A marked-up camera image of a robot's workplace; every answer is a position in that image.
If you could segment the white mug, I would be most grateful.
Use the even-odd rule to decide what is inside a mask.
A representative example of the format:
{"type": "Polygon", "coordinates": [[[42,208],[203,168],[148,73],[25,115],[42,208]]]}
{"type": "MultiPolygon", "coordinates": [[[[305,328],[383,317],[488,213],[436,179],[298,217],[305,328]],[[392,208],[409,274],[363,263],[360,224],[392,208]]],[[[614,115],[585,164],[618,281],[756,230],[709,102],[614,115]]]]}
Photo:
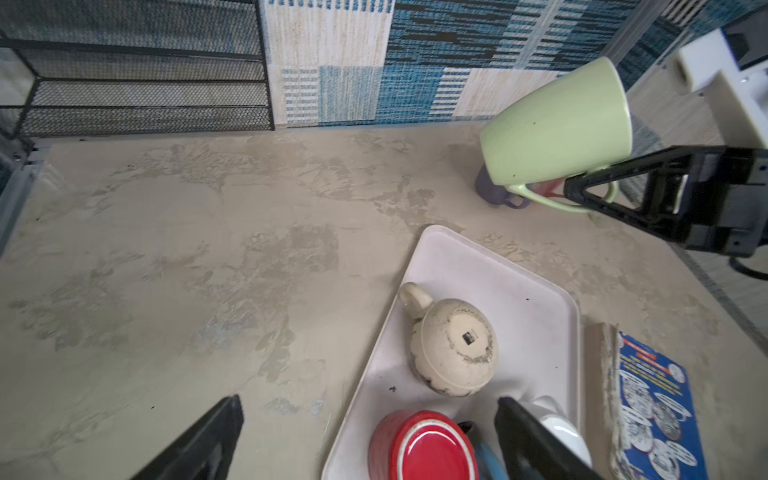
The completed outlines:
{"type": "Polygon", "coordinates": [[[592,466],[585,439],[552,396],[543,395],[523,401],[522,406],[588,467],[592,466]]]}

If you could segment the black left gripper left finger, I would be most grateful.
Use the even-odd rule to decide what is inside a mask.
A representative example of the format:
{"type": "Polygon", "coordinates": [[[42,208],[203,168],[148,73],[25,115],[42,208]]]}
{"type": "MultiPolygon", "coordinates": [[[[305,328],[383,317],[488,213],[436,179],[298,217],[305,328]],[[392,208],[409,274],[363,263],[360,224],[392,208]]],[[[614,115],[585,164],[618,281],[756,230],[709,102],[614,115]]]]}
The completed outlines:
{"type": "Polygon", "coordinates": [[[240,396],[224,397],[132,479],[225,480],[243,424],[240,396]]]}

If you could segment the lavender purple mug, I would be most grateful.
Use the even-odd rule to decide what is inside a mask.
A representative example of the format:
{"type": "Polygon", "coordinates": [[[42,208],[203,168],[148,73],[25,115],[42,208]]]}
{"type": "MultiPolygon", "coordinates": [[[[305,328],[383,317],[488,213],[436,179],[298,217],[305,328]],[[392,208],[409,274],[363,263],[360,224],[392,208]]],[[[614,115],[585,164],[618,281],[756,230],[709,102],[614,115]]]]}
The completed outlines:
{"type": "Polygon", "coordinates": [[[475,179],[475,192],[492,206],[507,206],[512,209],[524,209],[531,204],[531,200],[506,190],[505,187],[492,182],[487,167],[483,165],[475,179]]]}

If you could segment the beige speckled ceramic mug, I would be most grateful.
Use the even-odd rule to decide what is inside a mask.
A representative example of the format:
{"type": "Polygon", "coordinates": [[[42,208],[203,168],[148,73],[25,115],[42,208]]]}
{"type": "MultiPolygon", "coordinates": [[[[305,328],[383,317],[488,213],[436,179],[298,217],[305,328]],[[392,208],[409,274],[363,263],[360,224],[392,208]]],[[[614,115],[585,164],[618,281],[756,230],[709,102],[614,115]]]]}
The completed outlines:
{"type": "Polygon", "coordinates": [[[491,381],[498,366],[499,344],[480,310],[460,299],[435,300],[413,282],[399,288],[398,299],[414,321],[411,368],[431,390],[466,397],[491,381]]]}

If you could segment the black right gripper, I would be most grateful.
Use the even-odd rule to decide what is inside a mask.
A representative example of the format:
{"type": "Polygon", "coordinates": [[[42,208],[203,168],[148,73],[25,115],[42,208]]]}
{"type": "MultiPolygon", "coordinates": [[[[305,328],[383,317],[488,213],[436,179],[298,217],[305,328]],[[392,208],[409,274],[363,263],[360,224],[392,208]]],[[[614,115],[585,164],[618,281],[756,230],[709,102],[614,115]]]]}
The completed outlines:
{"type": "Polygon", "coordinates": [[[767,243],[767,151],[677,146],[570,177],[565,198],[687,250],[750,257],[767,243]]]}

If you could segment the light green mug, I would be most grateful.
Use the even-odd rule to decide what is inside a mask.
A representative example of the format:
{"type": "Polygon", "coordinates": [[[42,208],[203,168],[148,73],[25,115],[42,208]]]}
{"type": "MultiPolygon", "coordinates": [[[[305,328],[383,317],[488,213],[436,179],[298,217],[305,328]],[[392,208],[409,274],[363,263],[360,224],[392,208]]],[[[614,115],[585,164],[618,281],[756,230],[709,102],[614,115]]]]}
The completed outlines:
{"type": "Polygon", "coordinates": [[[600,57],[516,101],[480,132],[492,182],[567,213],[587,208],[531,192],[528,184],[569,178],[629,158],[632,123],[613,62],[600,57]]]}

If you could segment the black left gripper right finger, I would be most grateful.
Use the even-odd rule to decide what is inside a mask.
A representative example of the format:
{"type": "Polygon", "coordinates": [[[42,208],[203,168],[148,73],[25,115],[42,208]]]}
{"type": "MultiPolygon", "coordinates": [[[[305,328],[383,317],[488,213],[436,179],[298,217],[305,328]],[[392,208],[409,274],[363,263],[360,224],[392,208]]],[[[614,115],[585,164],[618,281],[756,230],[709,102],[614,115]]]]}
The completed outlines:
{"type": "Polygon", "coordinates": [[[601,479],[511,397],[498,399],[494,428],[510,479],[601,479]]]}

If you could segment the pink cartoon mug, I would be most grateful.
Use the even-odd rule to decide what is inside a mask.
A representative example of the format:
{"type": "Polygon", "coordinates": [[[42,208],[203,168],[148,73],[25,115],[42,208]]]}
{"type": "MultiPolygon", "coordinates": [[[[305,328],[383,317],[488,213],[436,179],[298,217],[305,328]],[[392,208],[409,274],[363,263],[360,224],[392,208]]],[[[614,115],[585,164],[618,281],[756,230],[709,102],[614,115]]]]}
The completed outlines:
{"type": "Polygon", "coordinates": [[[553,180],[547,180],[537,183],[528,184],[527,188],[540,196],[545,198],[563,198],[563,184],[564,178],[558,178],[553,180]]]}

